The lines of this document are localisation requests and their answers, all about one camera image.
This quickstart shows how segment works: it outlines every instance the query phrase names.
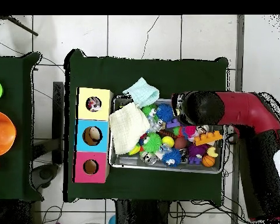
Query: metal tray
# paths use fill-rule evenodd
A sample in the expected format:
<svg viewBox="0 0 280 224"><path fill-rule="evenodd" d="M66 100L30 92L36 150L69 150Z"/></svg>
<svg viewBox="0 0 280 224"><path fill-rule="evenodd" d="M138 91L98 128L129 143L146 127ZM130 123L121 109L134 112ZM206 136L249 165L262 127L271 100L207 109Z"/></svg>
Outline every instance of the metal tray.
<svg viewBox="0 0 280 224"><path fill-rule="evenodd" d="M125 96L117 96L113 99L111 111L112 113L120 109L120 106L124 106L132 102L132 99ZM156 101L156 105L166 103L170 104L169 99L159 99ZM113 167L132 168L132 169L151 169L162 171L174 171L174 172L190 172L190 173L220 173L223 170L223 147L225 145L225 126L224 125L210 125L210 131L218 130L223 139L215 142L216 153L219 156L215 160L215 164L212 167L205 167L202 164L188 164L186 162L180 163L177 167L168 167L162 161L158 160L154 165L148 165L140 159L139 153L134 155L116 155L114 149L113 135L110 132L110 146L109 146L109 164Z"/></svg>

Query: yellow ball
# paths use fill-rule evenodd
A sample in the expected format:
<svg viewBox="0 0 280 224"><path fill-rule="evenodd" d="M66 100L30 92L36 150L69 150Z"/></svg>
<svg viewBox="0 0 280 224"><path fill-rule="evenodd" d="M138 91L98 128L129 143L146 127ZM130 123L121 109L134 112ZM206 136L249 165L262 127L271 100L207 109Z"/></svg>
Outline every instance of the yellow ball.
<svg viewBox="0 0 280 224"><path fill-rule="evenodd" d="M164 144L168 144L171 148L174 146L174 140L173 140L173 138L170 137L170 136L165 136L165 137L163 137L162 142L163 142Z"/></svg>

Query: folded towel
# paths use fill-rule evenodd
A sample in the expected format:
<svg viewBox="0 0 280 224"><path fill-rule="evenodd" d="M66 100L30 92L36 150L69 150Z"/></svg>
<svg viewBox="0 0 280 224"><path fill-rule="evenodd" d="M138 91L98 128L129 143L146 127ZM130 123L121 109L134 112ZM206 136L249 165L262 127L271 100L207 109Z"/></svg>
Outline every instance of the folded towel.
<svg viewBox="0 0 280 224"><path fill-rule="evenodd" d="M148 119L134 102L111 114L109 123L117 155L131 151L149 129Z"/></svg>
<svg viewBox="0 0 280 224"><path fill-rule="evenodd" d="M123 91L123 94L131 95L136 106L139 108L154 103L160 96L159 90L147 84L143 78L140 78L135 84Z"/></svg>

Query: dark green table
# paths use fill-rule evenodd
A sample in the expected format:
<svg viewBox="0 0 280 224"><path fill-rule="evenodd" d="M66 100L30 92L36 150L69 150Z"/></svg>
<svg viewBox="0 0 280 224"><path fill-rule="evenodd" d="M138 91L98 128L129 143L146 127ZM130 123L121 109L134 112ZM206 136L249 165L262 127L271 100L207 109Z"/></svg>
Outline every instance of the dark green table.
<svg viewBox="0 0 280 224"><path fill-rule="evenodd" d="M72 50L65 59L65 173L64 200L121 198L152 200L212 200L221 204L222 174L181 173L110 168L104 184L72 182L76 88L110 89L115 95L143 77L160 90L160 98L188 90L226 90L226 58L216 61L134 60L85 57Z"/></svg>
<svg viewBox="0 0 280 224"><path fill-rule="evenodd" d="M21 58L0 57L0 83L3 96L0 112L6 114L16 127L16 139L11 149L0 156L0 199L42 200L30 185L32 161L32 81L33 67L40 53Z"/></svg>

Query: wooden shape sorter box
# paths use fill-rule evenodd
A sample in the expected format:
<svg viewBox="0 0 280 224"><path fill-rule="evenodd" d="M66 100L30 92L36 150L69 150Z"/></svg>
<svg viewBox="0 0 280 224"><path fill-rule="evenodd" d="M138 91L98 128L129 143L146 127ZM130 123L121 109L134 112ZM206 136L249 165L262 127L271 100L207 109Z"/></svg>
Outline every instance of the wooden shape sorter box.
<svg viewBox="0 0 280 224"><path fill-rule="evenodd" d="M74 183L106 182L112 97L106 89L77 88Z"/></svg>

